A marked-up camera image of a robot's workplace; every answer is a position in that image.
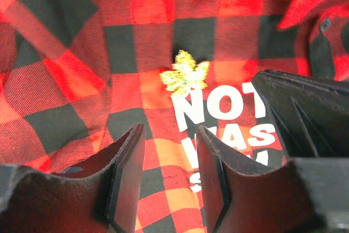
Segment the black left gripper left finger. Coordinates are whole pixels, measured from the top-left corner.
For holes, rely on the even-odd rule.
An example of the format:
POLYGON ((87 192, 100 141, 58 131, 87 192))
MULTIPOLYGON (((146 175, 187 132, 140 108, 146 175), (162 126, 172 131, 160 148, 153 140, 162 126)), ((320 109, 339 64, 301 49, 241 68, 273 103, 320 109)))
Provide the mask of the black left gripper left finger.
POLYGON ((63 173, 1 165, 1 232, 134 232, 145 127, 63 173))

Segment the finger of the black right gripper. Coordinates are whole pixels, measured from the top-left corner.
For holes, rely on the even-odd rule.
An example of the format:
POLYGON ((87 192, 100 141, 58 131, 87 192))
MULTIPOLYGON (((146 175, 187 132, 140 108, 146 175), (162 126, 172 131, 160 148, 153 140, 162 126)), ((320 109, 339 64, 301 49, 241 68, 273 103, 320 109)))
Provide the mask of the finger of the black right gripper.
POLYGON ((289 158, 348 157, 348 82, 264 70, 251 80, 289 158))

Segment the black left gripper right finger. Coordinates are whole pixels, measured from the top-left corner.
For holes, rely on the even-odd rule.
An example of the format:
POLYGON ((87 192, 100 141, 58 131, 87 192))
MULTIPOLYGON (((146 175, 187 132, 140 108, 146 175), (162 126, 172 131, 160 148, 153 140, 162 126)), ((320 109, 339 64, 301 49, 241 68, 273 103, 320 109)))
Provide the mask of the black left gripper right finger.
POLYGON ((292 158, 273 169, 196 135, 209 232, 348 232, 348 159, 292 158))

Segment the gold maple leaf brooch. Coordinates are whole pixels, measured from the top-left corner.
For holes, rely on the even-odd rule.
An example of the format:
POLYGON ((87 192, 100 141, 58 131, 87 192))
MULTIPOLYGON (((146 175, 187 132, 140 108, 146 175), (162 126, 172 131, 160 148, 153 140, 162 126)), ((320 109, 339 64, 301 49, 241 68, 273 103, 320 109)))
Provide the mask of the gold maple leaf brooch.
POLYGON ((210 61, 196 62, 185 50, 179 50, 171 70, 159 74, 165 89, 172 97, 186 97, 192 89, 205 89, 210 61))

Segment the red black plaid shirt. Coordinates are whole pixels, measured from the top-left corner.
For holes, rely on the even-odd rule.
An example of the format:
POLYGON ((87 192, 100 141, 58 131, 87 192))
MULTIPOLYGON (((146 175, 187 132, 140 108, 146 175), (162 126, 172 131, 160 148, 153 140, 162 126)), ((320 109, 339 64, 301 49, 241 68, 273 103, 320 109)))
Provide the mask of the red black plaid shirt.
POLYGON ((195 132, 284 160, 251 78, 348 79, 348 0, 1 0, 1 162, 60 172, 146 130, 137 232, 206 232, 195 132), (208 87, 172 97, 179 50, 208 87))

